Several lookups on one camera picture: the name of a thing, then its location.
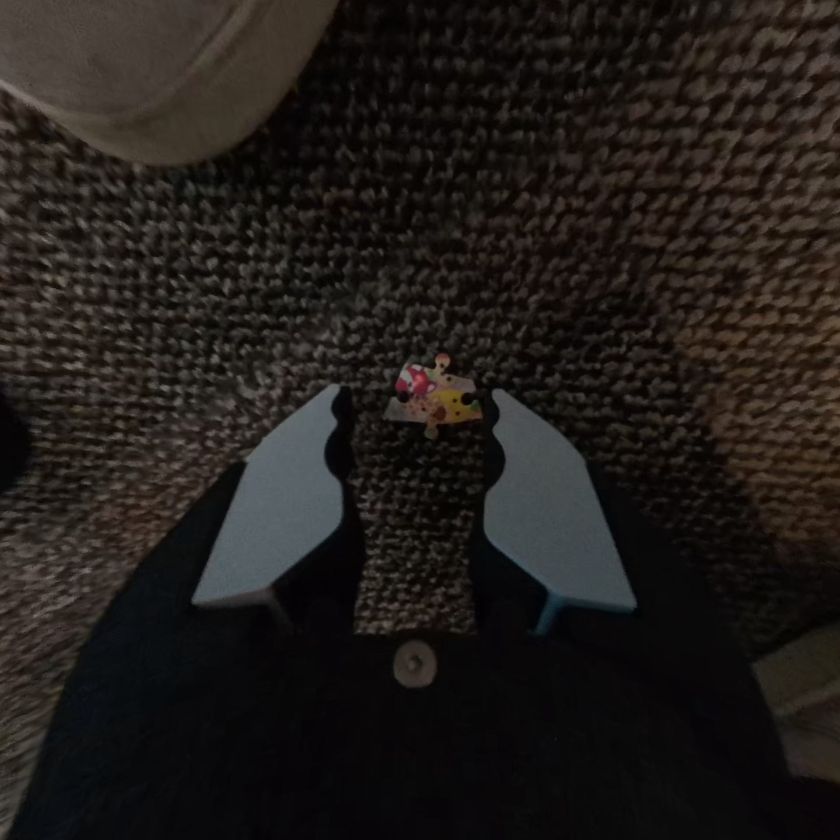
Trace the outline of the pale board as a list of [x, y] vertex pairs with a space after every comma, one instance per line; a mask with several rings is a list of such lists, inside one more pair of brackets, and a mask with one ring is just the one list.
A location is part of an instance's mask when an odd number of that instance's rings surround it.
[[752, 665], [795, 777], [839, 784], [839, 622]]

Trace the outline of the white shoe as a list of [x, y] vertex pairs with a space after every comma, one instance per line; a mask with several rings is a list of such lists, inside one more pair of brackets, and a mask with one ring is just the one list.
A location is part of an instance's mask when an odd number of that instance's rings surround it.
[[2, 89], [96, 150], [182, 165], [247, 139], [336, 1], [2, 1]]

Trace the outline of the colourful puzzle piece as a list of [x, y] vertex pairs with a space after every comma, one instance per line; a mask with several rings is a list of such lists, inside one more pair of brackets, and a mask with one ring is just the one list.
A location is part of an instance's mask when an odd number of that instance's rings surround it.
[[385, 407], [384, 420], [423, 426], [426, 439], [436, 440], [441, 427], [478, 422], [483, 418], [473, 380], [449, 371], [450, 356], [438, 353], [434, 365], [405, 363]]

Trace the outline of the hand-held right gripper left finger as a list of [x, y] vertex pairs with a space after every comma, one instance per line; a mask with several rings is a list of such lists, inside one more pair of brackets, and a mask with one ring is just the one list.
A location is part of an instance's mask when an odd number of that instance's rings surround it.
[[350, 388], [327, 385], [245, 460], [193, 594], [199, 608], [267, 606], [282, 617], [353, 617], [362, 525]]

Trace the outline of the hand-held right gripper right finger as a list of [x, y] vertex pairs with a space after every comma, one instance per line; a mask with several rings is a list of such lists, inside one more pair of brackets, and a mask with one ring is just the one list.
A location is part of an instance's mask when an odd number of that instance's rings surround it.
[[637, 598], [592, 473], [561, 431], [509, 393], [488, 394], [489, 486], [479, 538], [490, 549], [476, 594], [514, 602], [528, 634], [567, 608], [632, 615]]

